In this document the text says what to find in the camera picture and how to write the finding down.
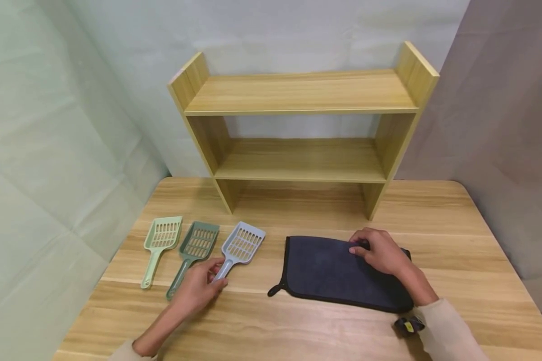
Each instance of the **left hand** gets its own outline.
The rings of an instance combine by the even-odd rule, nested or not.
[[[192,266],[187,271],[169,307],[176,308],[185,317],[205,308],[228,283],[226,278],[213,282],[223,262],[225,258],[211,258]]]

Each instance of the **wood grain tabletop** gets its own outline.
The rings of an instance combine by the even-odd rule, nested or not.
[[[249,265],[231,270],[218,300],[168,339],[163,360],[429,360],[418,337],[396,336],[396,315],[297,299],[283,290],[267,297],[281,277],[286,236],[346,240],[368,224],[388,230],[412,252],[491,360],[542,360],[542,315],[460,184],[394,181],[368,223],[354,184],[256,182],[229,215],[211,182],[160,182],[55,361],[105,360],[165,307],[181,265],[177,250],[164,252],[150,289],[140,283],[150,255],[143,248],[149,226],[169,216],[183,216],[181,240],[192,221],[221,225],[211,256],[221,254],[238,221],[264,229],[267,237]]]

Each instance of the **scoop handle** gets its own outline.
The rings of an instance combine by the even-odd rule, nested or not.
[[[177,288],[179,288],[179,286],[181,285],[181,282],[183,282],[183,278],[185,278],[185,274],[187,273],[189,266],[191,266],[191,260],[187,258],[183,261],[183,264],[181,265],[179,272],[177,272],[177,276],[173,280],[171,287],[166,292],[167,300],[170,301],[173,298],[175,291],[177,290]]]
[[[157,263],[161,255],[160,251],[151,251],[151,257],[149,259],[149,265],[145,271],[145,276],[141,281],[141,288],[149,288],[151,286],[151,281],[153,280],[153,274],[157,268]]]
[[[230,259],[225,259],[225,263],[221,266],[221,269],[217,272],[217,276],[213,278],[213,282],[220,280],[221,278],[225,278],[227,273],[229,273],[229,270],[231,270],[231,267],[233,267],[233,261]]]

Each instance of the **wooden shelf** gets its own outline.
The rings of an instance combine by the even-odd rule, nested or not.
[[[211,76],[185,115],[415,113],[393,69]]]
[[[216,179],[385,183],[372,139],[233,139]]]
[[[394,69],[375,71],[210,76],[198,53],[168,89],[230,213],[245,181],[357,183],[371,220],[438,78],[405,42]],[[224,119],[362,113],[382,114],[374,139],[234,139]]]

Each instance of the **shelf side panel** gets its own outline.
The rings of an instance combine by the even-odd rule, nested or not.
[[[393,179],[401,163],[439,79],[438,72],[410,42],[405,42],[401,47],[395,71],[418,111],[414,115],[383,114],[380,118],[375,143],[388,182]]]
[[[395,72],[421,114],[440,75],[411,42],[401,47]]]
[[[380,204],[381,197],[386,189],[388,183],[384,184],[362,184],[361,190],[363,194],[363,201],[365,204],[365,216],[370,221],[373,220],[375,216],[377,207]]]
[[[195,98],[207,79],[209,79],[209,69],[207,68],[205,56],[203,53],[197,53],[173,77],[167,88],[195,146],[203,158],[207,170],[213,177],[230,146],[225,120],[223,117],[188,119],[185,116],[186,107]],[[225,208],[229,213],[232,213],[234,208],[233,199],[236,196],[231,187],[226,182],[218,182],[214,178],[213,182]]]
[[[415,129],[414,118],[414,114],[383,114],[380,117],[374,142],[385,178],[395,174],[410,132]]]

